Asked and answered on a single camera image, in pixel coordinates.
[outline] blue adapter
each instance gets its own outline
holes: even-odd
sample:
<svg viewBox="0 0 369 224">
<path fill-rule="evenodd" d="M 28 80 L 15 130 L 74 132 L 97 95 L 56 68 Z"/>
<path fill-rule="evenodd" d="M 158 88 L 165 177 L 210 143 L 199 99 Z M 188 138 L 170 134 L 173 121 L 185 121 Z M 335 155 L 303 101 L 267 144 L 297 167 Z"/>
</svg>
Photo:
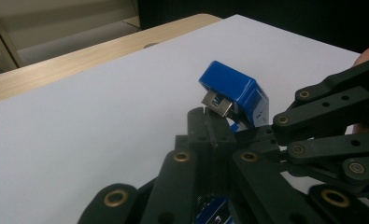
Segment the blue adapter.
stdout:
<svg viewBox="0 0 369 224">
<path fill-rule="evenodd" d="M 207 90 L 204 105 L 246 128 L 268 124 L 269 101 L 254 78 L 214 61 L 199 82 Z"/>
</svg>

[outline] blue plastic casing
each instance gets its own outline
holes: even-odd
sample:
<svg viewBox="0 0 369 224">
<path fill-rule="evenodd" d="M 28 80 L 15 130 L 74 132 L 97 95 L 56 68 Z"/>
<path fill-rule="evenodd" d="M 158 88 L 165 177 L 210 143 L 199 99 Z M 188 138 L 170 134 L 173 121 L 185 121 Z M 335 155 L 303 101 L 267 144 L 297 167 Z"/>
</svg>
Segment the blue plastic casing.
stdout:
<svg viewBox="0 0 369 224">
<path fill-rule="evenodd" d="M 217 94 L 216 102 L 220 102 L 222 98 L 232 102 L 229 109 L 231 115 L 228 117 L 233 118 L 236 123 L 244 124 L 247 128 L 268 124 L 268 97 L 254 78 L 214 61 L 199 82 L 207 91 Z"/>
</svg>

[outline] wooden surface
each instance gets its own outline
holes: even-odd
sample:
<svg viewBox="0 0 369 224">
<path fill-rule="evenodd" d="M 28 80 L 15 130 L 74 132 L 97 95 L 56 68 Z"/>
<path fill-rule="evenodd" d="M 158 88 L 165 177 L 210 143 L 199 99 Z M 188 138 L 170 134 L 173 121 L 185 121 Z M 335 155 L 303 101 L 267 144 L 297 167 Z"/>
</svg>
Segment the wooden surface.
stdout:
<svg viewBox="0 0 369 224">
<path fill-rule="evenodd" d="M 0 74 L 0 101 L 220 20 L 198 14 Z"/>
</svg>

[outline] white surface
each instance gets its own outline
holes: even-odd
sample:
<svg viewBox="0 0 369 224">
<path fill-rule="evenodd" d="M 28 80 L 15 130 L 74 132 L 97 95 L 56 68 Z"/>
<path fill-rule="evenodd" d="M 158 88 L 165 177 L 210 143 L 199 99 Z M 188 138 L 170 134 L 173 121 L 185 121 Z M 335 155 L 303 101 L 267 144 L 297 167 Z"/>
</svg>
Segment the white surface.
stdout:
<svg viewBox="0 0 369 224">
<path fill-rule="evenodd" d="M 240 16 L 0 102 L 0 223 L 76 223 L 113 183 L 159 173 L 217 60 L 258 80 L 270 120 L 358 54 Z"/>
</svg>

